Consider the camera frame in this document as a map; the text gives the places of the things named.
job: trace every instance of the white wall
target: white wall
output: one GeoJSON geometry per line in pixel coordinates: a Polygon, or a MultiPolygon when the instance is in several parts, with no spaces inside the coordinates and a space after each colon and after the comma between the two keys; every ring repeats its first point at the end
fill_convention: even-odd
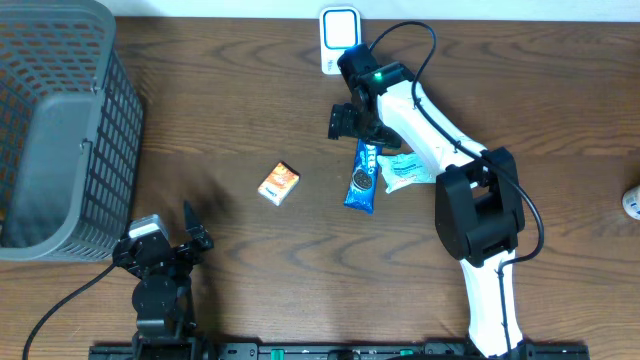
{"type": "Polygon", "coordinates": [[[316,18],[353,5],[365,19],[640,21],[640,0],[98,0],[121,16],[316,18]]]}

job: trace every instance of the white plastic wrapper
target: white plastic wrapper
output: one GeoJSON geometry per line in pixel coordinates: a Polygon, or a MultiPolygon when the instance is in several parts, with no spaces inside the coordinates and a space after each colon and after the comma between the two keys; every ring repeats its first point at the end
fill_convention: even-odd
{"type": "Polygon", "coordinates": [[[387,183],[387,194],[411,184],[433,184],[436,177],[429,173],[418,154],[378,155],[378,164],[387,183]]]}

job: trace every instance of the power cord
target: power cord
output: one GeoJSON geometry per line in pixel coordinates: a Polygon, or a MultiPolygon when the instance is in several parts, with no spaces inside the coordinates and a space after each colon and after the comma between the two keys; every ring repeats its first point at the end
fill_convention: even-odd
{"type": "Polygon", "coordinates": [[[465,155],[469,156],[470,158],[480,162],[484,167],[486,167],[487,169],[493,171],[496,175],[500,176],[507,184],[512,186],[518,192],[518,194],[520,195],[522,200],[524,200],[524,202],[527,204],[527,206],[529,207],[529,210],[531,210],[531,214],[533,215],[533,218],[536,221],[536,226],[538,227],[538,244],[536,245],[536,248],[528,255],[520,256],[520,257],[517,257],[515,259],[507,260],[507,261],[504,261],[504,262],[500,263],[500,265],[498,266],[498,270],[497,270],[498,281],[499,281],[499,284],[500,284],[500,301],[501,301],[501,305],[502,305],[502,325],[504,326],[504,336],[505,336],[506,341],[507,341],[507,355],[510,355],[511,354],[511,339],[509,338],[509,327],[508,327],[508,324],[507,324],[507,305],[506,305],[505,295],[504,295],[504,271],[503,270],[504,270],[505,266],[513,265],[513,264],[517,264],[517,263],[521,263],[521,262],[525,262],[525,261],[531,260],[531,259],[533,259],[534,257],[536,257],[540,253],[540,251],[542,250],[542,247],[544,246],[544,225],[542,224],[542,217],[540,217],[540,212],[538,212],[538,209],[536,208],[535,204],[533,203],[533,201],[531,200],[529,195],[527,195],[527,193],[524,191],[524,189],[522,187],[520,187],[520,185],[506,171],[504,171],[499,166],[496,166],[496,165],[488,162],[487,160],[483,159],[482,157],[478,156],[473,151],[471,151],[471,150],[465,148],[464,146],[462,146],[459,141],[455,140],[440,125],[438,125],[438,123],[435,122],[431,118],[431,116],[429,116],[429,114],[424,110],[422,105],[420,105],[420,99],[418,99],[418,97],[416,95],[416,86],[418,85],[418,80],[420,79],[420,75],[422,75],[422,72],[424,71],[424,68],[427,66],[427,64],[431,60],[431,57],[435,53],[436,44],[437,44],[437,36],[436,36],[436,33],[433,30],[433,28],[431,28],[431,26],[429,26],[429,25],[427,25],[427,24],[425,24],[423,22],[420,22],[420,21],[405,21],[405,22],[401,22],[399,24],[396,24],[396,25],[390,27],[389,29],[385,30],[382,34],[380,34],[380,36],[378,36],[378,38],[373,43],[371,43],[371,46],[369,46],[369,50],[373,51],[373,49],[378,44],[378,42],[380,42],[380,40],[382,40],[383,37],[385,37],[387,34],[392,32],[393,30],[395,30],[395,29],[397,29],[399,27],[408,26],[408,25],[420,26],[420,27],[423,27],[423,28],[427,29],[427,31],[429,31],[429,33],[431,34],[431,38],[433,39],[431,50],[429,51],[429,55],[427,55],[427,58],[422,63],[422,66],[420,66],[420,69],[416,73],[416,76],[413,79],[413,82],[411,83],[411,97],[413,98],[413,102],[414,102],[416,108],[420,111],[422,116],[424,116],[424,118],[427,119],[429,124],[431,124],[431,126],[433,126],[436,130],[438,130],[438,132],[445,139],[447,139],[447,141],[449,141],[456,149],[460,150],[462,153],[464,153],[465,155]]]}
{"type": "Polygon", "coordinates": [[[27,338],[27,342],[24,344],[24,350],[22,350],[22,360],[28,360],[29,359],[29,349],[31,348],[31,343],[33,343],[33,339],[38,334],[38,331],[40,331],[40,328],[42,328],[44,323],[47,322],[47,320],[49,320],[51,315],[53,315],[56,311],[58,311],[58,309],[60,309],[62,306],[64,306],[64,304],[68,303],[73,298],[75,298],[76,296],[82,294],[85,290],[87,290],[88,288],[90,288],[93,285],[95,285],[98,281],[102,280],[105,276],[107,276],[111,272],[111,270],[115,269],[116,266],[117,265],[115,263],[109,265],[109,267],[105,271],[100,273],[100,275],[96,276],[93,280],[91,280],[88,283],[84,284],[78,290],[76,290],[76,291],[72,292],[71,294],[67,295],[67,297],[65,297],[64,299],[60,300],[59,303],[55,304],[52,307],[51,310],[49,310],[42,317],[42,319],[40,319],[40,321],[38,321],[38,323],[33,328],[33,330],[31,330],[31,334],[29,334],[29,338],[27,338]]]}

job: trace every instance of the wire mesh basket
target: wire mesh basket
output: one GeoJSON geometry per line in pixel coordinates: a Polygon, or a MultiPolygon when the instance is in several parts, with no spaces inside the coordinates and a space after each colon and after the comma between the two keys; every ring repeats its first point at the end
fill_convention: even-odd
{"type": "Polygon", "coordinates": [[[92,0],[0,2],[0,260],[96,261],[124,234],[143,111],[92,0]]]}

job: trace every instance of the black mounting bracket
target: black mounting bracket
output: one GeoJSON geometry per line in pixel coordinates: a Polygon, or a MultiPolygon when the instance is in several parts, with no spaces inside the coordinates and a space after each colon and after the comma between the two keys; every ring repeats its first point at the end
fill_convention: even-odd
{"type": "MultiPolygon", "coordinates": [[[[217,358],[209,360],[483,360],[469,340],[427,341],[411,344],[255,344],[226,343],[216,346],[217,358]]],[[[131,360],[131,348],[94,346],[89,360],[131,360]]],[[[189,358],[158,357],[158,360],[189,358]]],[[[589,360],[584,345],[521,343],[511,356],[496,360],[589,360]]]]}
{"type": "MultiPolygon", "coordinates": [[[[485,151],[482,157],[518,183],[516,163],[505,148],[485,151]]],[[[506,181],[472,161],[461,167],[451,165],[436,177],[436,230],[442,244],[456,260],[466,259],[475,267],[504,250],[518,246],[524,229],[522,201],[506,181]],[[472,184],[488,188],[474,198],[472,184]]]]}

